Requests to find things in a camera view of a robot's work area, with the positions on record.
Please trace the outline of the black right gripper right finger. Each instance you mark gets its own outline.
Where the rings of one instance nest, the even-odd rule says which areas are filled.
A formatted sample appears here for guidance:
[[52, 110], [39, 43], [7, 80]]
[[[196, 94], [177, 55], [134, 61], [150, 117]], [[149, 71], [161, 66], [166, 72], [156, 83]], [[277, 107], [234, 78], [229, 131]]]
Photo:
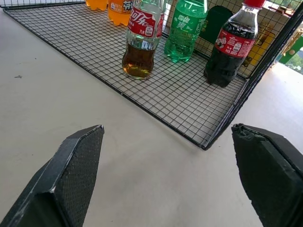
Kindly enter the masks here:
[[303, 154], [284, 136], [232, 126], [239, 176], [263, 227], [303, 227]]

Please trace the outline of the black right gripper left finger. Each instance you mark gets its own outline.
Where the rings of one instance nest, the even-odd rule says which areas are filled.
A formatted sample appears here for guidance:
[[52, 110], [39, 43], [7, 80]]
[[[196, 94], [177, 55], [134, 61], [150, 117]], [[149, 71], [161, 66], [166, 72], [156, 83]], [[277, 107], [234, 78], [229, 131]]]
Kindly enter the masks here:
[[67, 137], [30, 179], [0, 227], [82, 227], [94, 191], [103, 125]]

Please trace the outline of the dark plastic cola bottle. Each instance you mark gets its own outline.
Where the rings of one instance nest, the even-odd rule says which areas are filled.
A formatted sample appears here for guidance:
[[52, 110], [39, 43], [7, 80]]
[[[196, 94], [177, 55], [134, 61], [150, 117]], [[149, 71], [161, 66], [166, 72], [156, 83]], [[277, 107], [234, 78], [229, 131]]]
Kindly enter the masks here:
[[223, 24], [204, 70], [209, 84], [226, 87], [236, 77], [258, 36], [258, 12], [265, 1], [244, 0]]

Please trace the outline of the glass cola bottle red label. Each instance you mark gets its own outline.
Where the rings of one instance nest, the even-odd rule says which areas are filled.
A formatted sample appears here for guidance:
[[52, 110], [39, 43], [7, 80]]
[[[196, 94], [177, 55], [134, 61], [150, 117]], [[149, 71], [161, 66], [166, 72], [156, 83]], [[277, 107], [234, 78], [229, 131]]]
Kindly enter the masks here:
[[134, 79], [147, 79], [162, 36], [167, 0], [134, 0], [126, 31], [123, 71]]

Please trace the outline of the green plastic soda bottle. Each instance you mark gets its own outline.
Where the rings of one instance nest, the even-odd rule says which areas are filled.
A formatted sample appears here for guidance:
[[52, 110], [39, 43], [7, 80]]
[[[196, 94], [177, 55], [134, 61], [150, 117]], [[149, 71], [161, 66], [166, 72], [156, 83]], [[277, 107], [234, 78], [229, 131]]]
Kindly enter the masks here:
[[178, 0], [164, 53], [171, 61], [187, 62], [207, 17], [207, 0]]

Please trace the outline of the orange soda bottle blue label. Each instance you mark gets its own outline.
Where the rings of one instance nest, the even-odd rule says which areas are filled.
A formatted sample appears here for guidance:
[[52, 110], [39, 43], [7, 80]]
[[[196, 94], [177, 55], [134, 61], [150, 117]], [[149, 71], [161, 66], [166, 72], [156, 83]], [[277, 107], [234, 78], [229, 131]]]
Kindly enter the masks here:
[[133, 0], [108, 0], [108, 17], [115, 26], [120, 24], [127, 26]]

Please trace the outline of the orange plastic soda bottle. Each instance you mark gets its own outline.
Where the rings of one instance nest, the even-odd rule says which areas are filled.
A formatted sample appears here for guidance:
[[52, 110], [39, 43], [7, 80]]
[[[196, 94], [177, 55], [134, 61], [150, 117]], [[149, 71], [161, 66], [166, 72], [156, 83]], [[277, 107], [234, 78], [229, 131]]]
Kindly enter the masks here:
[[108, 0], [85, 0], [85, 2], [91, 10], [99, 9], [104, 11], [107, 9]]

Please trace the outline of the green panel with brass bolt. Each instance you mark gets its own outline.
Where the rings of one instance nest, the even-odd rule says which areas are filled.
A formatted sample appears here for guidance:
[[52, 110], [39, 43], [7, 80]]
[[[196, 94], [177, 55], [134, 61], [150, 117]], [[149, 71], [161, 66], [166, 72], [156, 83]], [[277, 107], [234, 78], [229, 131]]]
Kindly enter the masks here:
[[280, 63], [286, 64], [303, 47], [303, 28], [295, 31], [281, 53]]

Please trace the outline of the yellow board with brass latch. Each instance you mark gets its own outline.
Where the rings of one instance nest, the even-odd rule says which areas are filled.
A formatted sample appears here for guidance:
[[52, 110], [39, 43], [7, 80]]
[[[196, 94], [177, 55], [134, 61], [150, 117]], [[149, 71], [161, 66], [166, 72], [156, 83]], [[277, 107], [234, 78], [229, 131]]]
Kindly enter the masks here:
[[257, 65], [275, 38], [275, 34], [272, 32], [273, 27], [274, 26], [272, 24], [266, 22], [261, 22], [259, 24], [258, 36], [251, 51], [242, 64], [244, 67], [248, 67], [249, 65]]

